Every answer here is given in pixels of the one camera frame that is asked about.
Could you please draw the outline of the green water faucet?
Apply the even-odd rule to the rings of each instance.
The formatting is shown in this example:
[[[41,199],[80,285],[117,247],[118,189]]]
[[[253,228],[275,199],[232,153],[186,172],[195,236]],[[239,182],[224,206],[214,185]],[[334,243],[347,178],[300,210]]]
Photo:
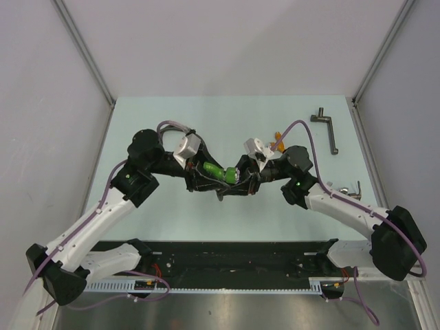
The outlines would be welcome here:
[[[227,184],[237,184],[240,179],[239,169],[235,167],[222,168],[210,162],[203,163],[203,169],[213,175],[216,179]]]

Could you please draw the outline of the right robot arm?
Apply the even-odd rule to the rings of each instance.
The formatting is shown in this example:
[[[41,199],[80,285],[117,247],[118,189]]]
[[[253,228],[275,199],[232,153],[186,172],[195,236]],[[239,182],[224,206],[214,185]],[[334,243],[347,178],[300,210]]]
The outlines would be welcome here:
[[[324,214],[360,233],[366,239],[366,258],[383,275],[402,281],[408,275],[424,277],[421,255],[427,243],[411,213],[401,206],[392,210],[367,205],[322,182],[303,146],[291,146],[280,157],[270,159],[256,152],[243,155],[235,167],[212,170],[227,187],[226,195],[252,195],[267,182],[286,179],[281,192],[286,202]]]

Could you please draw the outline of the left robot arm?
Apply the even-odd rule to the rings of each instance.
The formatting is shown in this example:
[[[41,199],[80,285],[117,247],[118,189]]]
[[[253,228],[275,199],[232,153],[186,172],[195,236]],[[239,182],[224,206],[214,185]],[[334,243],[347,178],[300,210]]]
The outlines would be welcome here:
[[[120,220],[139,208],[158,188],[156,175],[181,177],[190,192],[231,190],[237,182],[234,170],[220,167],[210,156],[203,139],[184,129],[180,145],[165,151],[159,131],[138,131],[127,149],[127,158],[110,172],[104,191],[68,230],[47,245],[33,244],[25,255],[32,277],[60,306],[72,303],[86,286],[120,272],[160,275],[152,249],[139,239],[117,248],[92,254],[91,249]]]

